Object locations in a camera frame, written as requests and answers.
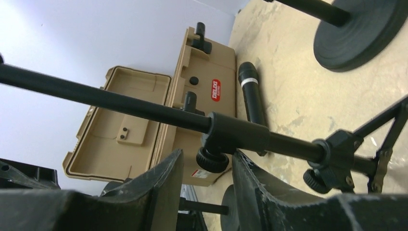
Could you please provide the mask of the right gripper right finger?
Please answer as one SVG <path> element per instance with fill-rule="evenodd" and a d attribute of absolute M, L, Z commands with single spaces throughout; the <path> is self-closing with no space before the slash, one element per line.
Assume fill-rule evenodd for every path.
<path fill-rule="evenodd" d="M 242 231 L 405 231 L 405 194 L 341 193 L 328 198 L 299 190 L 237 151 L 232 156 Z"/>

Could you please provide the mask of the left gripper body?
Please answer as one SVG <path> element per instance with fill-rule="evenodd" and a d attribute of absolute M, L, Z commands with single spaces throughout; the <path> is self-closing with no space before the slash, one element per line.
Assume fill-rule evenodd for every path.
<path fill-rule="evenodd" d="M 55 169 L 1 159 L 0 188 L 60 189 L 60 186 Z"/>

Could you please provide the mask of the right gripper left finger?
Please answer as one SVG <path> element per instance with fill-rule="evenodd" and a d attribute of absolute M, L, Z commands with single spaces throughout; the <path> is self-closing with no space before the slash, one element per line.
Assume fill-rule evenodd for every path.
<path fill-rule="evenodd" d="M 174 150 L 157 166 L 91 196 L 61 189 L 2 189 L 3 231 L 174 231 L 184 156 Z"/>

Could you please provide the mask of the black shock-mount round stand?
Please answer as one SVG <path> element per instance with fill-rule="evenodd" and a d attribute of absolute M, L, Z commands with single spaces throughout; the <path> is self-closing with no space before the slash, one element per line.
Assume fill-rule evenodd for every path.
<path fill-rule="evenodd" d="M 206 229 L 202 215 L 203 212 L 220 215 L 220 226 L 223 231 L 239 231 L 241 229 L 239 225 L 234 185 L 230 185 L 225 190 L 220 205 L 199 202 L 197 199 L 188 200 L 185 197 L 180 197 L 178 208 L 179 211 L 194 212 L 197 214 L 203 230 Z"/>

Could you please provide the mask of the black tripod shock-mount stand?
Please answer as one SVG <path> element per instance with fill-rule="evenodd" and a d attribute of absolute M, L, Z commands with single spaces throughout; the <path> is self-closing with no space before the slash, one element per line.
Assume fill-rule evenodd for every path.
<path fill-rule="evenodd" d="M 0 81 L 2 84 L 200 132 L 203 146 L 198 152 L 197 162 L 207 171 L 223 171 L 227 155 L 235 154 L 237 149 L 270 151 L 306 160 L 310 169 L 304 173 L 304 181 L 320 194 L 332 189 L 352 193 L 355 187 L 352 172 L 368 177 L 369 193 L 381 193 L 393 146 L 408 120 L 408 100 L 402 98 L 354 132 L 340 129 L 327 139 L 307 142 L 219 113 L 199 115 L 4 62 L 0 64 Z M 355 153 L 364 138 L 389 121 L 393 124 L 376 156 L 357 156 Z"/>

